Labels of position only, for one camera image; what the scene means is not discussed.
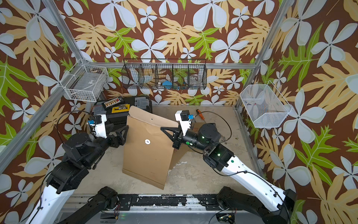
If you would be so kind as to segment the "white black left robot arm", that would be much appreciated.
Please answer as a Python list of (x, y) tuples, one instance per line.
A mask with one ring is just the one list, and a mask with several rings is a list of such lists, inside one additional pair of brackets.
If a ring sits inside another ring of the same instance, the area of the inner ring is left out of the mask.
[(91, 169), (95, 169), (110, 147), (123, 146), (129, 126), (116, 130), (115, 135), (91, 140), (87, 133), (77, 133), (64, 144), (65, 155), (62, 161), (45, 177), (46, 186), (40, 199), (27, 220), (28, 224), (52, 224), (63, 206), (73, 195), (81, 181)]

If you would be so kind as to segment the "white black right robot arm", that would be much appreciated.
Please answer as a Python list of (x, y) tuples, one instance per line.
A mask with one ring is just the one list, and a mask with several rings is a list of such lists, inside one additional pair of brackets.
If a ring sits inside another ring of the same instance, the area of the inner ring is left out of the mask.
[(250, 212), (261, 217), (266, 224), (288, 224), (291, 221), (296, 193), (269, 183), (219, 143), (221, 134), (214, 123), (204, 124), (198, 132), (184, 132), (179, 127), (161, 127), (161, 131), (176, 149), (186, 144), (202, 150), (204, 162), (215, 172), (233, 178), (251, 193), (243, 194), (223, 187), (216, 197), (221, 208)]

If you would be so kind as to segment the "screwdriver bit set case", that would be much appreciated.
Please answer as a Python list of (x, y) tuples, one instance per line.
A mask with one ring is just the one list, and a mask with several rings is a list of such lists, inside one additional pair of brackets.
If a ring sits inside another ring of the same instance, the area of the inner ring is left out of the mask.
[(107, 100), (105, 102), (102, 103), (102, 106), (105, 110), (108, 110), (110, 108), (116, 107), (118, 105), (123, 104), (125, 101), (123, 100), (123, 98), (121, 96), (119, 97), (115, 97), (113, 99)]

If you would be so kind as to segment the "black plastic toolbox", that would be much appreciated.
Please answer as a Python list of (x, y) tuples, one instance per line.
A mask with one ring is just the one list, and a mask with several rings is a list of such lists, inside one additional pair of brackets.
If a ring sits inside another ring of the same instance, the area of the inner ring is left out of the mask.
[(149, 113), (153, 112), (152, 102), (149, 97), (125, 97), (123, 104), (116, 107), (105, 110), (102, 103), (105, 101), (99, 101), (94, 104), (91, 112), (94, 116), (105, 114), (107, 116), (106, 125), (113, 124), (113, 130), (117, 130), (126, 125), (127, 116), (131, 106), (135, 106), (139, 109), (145, 110)]

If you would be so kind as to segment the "blue object in basket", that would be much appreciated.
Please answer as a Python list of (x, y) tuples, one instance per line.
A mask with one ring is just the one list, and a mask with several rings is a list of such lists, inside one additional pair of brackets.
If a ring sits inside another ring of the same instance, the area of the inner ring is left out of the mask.
[(170, 82), (170, 81), (165, 81), (165, 82), (162, 83), (162, 86), (163, 86), (164, 88), (166, 88), (166, 89), (171, 89), (172, 86), (173, 86), (173, 84), (172, 84), (172, 82)]

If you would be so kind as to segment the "orange handled screwdriver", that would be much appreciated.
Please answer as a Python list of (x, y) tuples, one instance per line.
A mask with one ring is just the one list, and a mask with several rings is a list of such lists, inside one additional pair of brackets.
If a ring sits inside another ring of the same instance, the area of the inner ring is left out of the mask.
[(205, 117), (203, 116), (202, 112), (199, 109), (196, 109), (197, 115), (204, 121)]

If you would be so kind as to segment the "kraft file bag with string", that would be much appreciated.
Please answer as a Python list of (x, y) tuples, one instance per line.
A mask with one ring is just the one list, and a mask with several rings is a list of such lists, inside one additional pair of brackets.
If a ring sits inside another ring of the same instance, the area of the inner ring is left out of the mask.
[(175, 127), (177, 122), (131, 106), (122, 172), (159, 189), (164, 189), (174, 148), (161, 127)]

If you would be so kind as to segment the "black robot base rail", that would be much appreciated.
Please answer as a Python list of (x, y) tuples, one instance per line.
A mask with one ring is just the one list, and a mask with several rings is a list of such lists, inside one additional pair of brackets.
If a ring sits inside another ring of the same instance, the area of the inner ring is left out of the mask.
[(221, 194), (118, 194), (104, 187), (93, 196), (72, 196), (57, 224), (244, 224), (257, 217), (229, 207)]

